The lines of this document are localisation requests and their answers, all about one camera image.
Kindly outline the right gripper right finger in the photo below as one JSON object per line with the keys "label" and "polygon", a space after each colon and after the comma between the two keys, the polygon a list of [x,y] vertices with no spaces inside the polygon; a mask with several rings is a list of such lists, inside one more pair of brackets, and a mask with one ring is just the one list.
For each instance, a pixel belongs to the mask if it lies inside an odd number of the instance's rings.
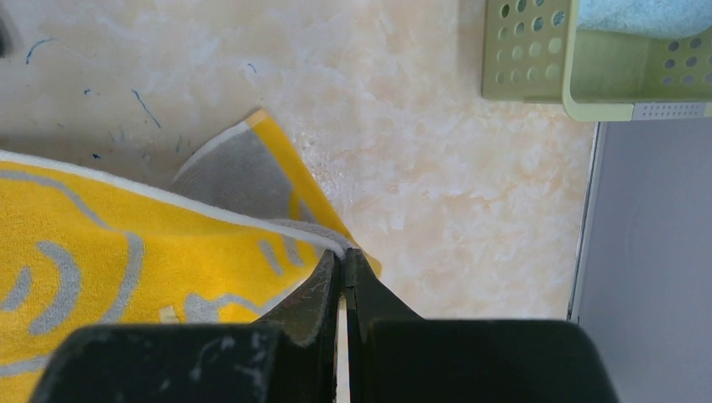
{"label": "right gripper right finger", "polygon": [[557,320],[426,319],[344,257],[354,402],[615,402],[585,332]]}

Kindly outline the light blue towel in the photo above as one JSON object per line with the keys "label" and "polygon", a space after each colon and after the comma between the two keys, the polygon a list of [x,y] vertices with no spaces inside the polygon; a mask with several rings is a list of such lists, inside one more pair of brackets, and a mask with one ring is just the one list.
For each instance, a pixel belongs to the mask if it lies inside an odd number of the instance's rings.
{"label": "light blue towel", "polygon": [[707,0],[593,0],[581,1],[578,27],[654,39],[681,39],[711,26]]}

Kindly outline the yellow grey towel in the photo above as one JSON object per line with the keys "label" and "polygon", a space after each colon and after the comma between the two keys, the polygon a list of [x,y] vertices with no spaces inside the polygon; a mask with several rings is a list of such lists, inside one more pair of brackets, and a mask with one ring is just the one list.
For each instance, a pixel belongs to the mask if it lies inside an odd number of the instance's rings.
{"label": "yellow grey towel", "polygon": [[356,246],[265,111],[224,130],[166,189],[1,153],[1,399],[25,402],[73,331],[250,322],[327,250]]}

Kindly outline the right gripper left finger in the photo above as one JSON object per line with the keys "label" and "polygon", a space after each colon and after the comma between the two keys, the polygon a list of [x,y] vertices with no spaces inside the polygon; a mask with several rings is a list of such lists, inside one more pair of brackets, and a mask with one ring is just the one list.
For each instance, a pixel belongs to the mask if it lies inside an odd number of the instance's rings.
{"label": "right gripper left finger", "polygon": [[332,402],[338,257],[248,324],[83,327],[56,350],[33,402]]}

